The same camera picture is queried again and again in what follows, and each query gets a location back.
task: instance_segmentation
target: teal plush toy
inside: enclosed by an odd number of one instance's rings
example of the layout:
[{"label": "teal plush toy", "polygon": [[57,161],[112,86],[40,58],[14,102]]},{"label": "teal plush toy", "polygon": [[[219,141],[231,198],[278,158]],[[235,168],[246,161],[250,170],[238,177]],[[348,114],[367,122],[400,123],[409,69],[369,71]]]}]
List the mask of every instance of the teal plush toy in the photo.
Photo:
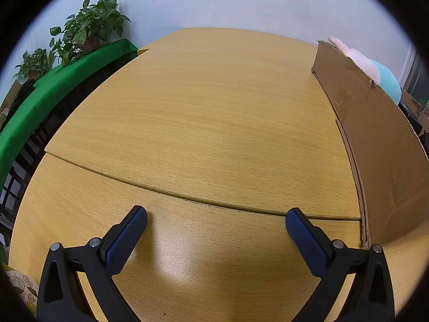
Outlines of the teal plush toy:
[{"label": "teal plush toy", "polygon": [[383,64],[376,62],[375,60],[371,61],[377,66],[378,72],[380,73],[380,87],[387,93],[387,95],[392,98],[396,105],[399,104],[401,100],[401,87],[396,77],[392,72],[385,67]]},{"label": "teal plush toy", "polygon": [[375,60],[368,59],[358,50],[347,47],[335,37],[330,36],[328,39],[341,53],[352,59],[368,77],[379,85],[396,105],[399,104],[402,94],[401,87],[396,77],[387,67]]}]

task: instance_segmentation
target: green leaf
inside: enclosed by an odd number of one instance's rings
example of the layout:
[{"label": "green leaf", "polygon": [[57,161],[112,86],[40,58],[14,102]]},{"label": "green leaf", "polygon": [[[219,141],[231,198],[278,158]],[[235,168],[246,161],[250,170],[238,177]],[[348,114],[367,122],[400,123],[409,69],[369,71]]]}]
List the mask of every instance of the green leaf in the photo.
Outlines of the green leaf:
[{"label": "green leaf", "polygon": [[82,29],[73,37],[73,40],[79,45],[82,45],[86,41],[86,30]]},{"label": "green leaf", "polygon": [[117,35],[119,37],[121,37],[122,36],[122,32],[124,31],[124,29],[122,28],[122,25],[120,25],[120,24],[115,25],[115,29],[116,29]]},{"label": "green leaf", "polygon": [[61,32],[61,27],[53,27],[49,29],[52,36],[57,36]]},{"label": "green leaf", "polygon": [[101,28],[101,30],[98,32],[98,37],[100,38],[100,40],[107,41],[106,28]]},{"label": "green leaf", "polygon": [[88,37],[93,37],[97,35],[98,31],[101,29],[101,27],[98,27],[96,25],[92,25],[88,32]]},{"label": "green leaf", "polygon": [[85,29],[90,23],[90,20],[84,20],[80,26],[80,30]]},{"label": "green leaf", "polygon": [[88,10],[88,12],[89,12],[89,14],[90,14],[90,15],[92,15],[92,16],[96,16],[96,15],[97,15],[97,9],[96,9],[95,7],[91,7],[91,8]]},{"label": "green leaf", "polygon": [[125,16],[123,14],[121,14],[121,18],[124,18],[125,20],[128,20],[129,22],[131,22],[131,20],[127,16]]},{"label": "green leaf", "polygon": [[48,55],[48,63],[50,64],[50,66],[52,66],[53,62],[54,62],[54,53],[53,51],[50,51]]},{"label": "green leaf", "polygon": [[114,11],[113,8],[108,8],[106,11],[100,14],[100,17],[102,17],[102,19],[107,19],[107,17],[110,16],[113,13],[113,11]]},{"label": "green leaf", "polygon": [[69,42],[68,44],[64,45],[64,50],[69,51],[71,49],[72,49],[72,43],[71,42]]},{"label": "green leaf", "polygon": [[82,4],[82,7],[83,7],[83,8],[88,7],[88,5],[89,5],[89,0],[85,0],[85,1],[83,1],[83,4]]},{"label": "green leaf", "polygon": [[74,36],[74,34],[76,33],[76,29],[75,28],[70,28],[70,29],[68,29],[65,33],[64,33],[64,36],[67,36],[67,37],[73,37]]},{"label": "green leaf", "polygon": [[104,8],[104,0],[98,0],[97,8]]},{"label": "green leaf", "polygon": [[73,23],[73,20],[66,21],[66,23],[64,24],[64,30],[69,29],[72,23]]},{"label": "green leaf", "polygon": [[106,8],[115,8],[117,3],[117,0],[104,0],[104,5],[106,6]]},{"label": "green leaf", "polygon": [[110,34],[113,31],[113,19],[109,19],[107,21],[107,25],[106,25],[106,29],[107,29],[107,33]]},{"label": "green leaf", "polygon": [[63,61],[64,64],[67,65],[69,63],[69,52],[64,53],[63,55]]}]

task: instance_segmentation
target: wood grain surface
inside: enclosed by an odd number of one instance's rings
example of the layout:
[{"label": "wood grain surface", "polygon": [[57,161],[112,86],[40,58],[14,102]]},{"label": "wood grain surface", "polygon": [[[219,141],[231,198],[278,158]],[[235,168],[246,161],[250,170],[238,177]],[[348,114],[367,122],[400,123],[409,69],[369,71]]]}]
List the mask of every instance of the wood grain surface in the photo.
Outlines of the wood grain surface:
[{"label": "wood grain surface", "polygon": [[[290,321],[315,289],[284,217],[208,206],[128,185],[45,155],[15,223],[9,264],[39,281],[51,243],[103,236],[134,204],[148,226],[114,281],[142,321]],[[359,221],[313,220],[360,244]],[[104,320],[84,275],[83,286]],[[329,320],[339,313],[351,278]]]},{"label": "wood grain surface", "polygon": [[383,246],[395,295],[395,311],[406,303],[429,264],[429,221]]},{"label": "wood grain surface", "polygon": [[360,219],[316,47],[183,29],[100,85],[46,150],[149,190],[236,209]]}]

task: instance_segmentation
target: cardboard box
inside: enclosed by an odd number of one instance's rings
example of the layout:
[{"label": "cardboard box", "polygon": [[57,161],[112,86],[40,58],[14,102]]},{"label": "cardboard box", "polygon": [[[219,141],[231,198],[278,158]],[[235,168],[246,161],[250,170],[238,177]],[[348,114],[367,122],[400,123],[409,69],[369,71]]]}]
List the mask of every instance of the cardboard box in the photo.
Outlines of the cardboard box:
[{"label": "cardboard box", "polygon": [[0,128],[3,125],[6,116],[9,114],[9,109],[12,107],[12,104],[18,96],[20,89],[21,84],[15,80],[15,82],[12,84],[12,87],[10,87],[9,92],[6,94],[3,103],[0,106]]},{"label": "cardboard box", "polygon": [[401,102],[404,102],[408,108],[417,117],[417,120],[422,125],[423,129],[419,135],[422,135],[424,131],[429,132],[429,118],[424,114],[422,106],[417,100],[415,100],[409,93],[402,90]]},{"label": "cardboard box", "polygon": [[429,161],[413,128],[380,86],[331,44],[319,41],[312,72],[349,154],[364,248],[411,231],[429,218]]}]

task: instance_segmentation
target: metal bolt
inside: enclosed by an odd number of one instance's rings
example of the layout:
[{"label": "metal bolt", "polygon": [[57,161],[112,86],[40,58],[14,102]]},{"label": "metal bolt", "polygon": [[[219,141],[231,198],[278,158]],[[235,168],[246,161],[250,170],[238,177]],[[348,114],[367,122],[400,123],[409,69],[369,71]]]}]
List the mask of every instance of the metal bolt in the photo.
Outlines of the metal bolt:
[{"label": "metal bolt", "polygon": [[341,249],[341,248],[343,248],[343,247],[344,247],[344,242],[343,242],[343,241],[341,241],[341,240],[333,240],[333,241],[332,241],[332,245],[333,245],[335,248]]},{"label": "metal bolt", "polygon": [[381,253],[383,251],[383,249],[381,248],[380,245],[374,245],[372,246],[372,249],[374,250],[374,252],[376,253]]},{"label": "metal bolt", "polygon": [[60,247],[58,242],[51,244],[51,251],[56,251]]},{"label": "metal bolt", "polygon": [[101,240],[98,237],[94,237],[89,241],[91,247],[97,247],[101,243]]}]

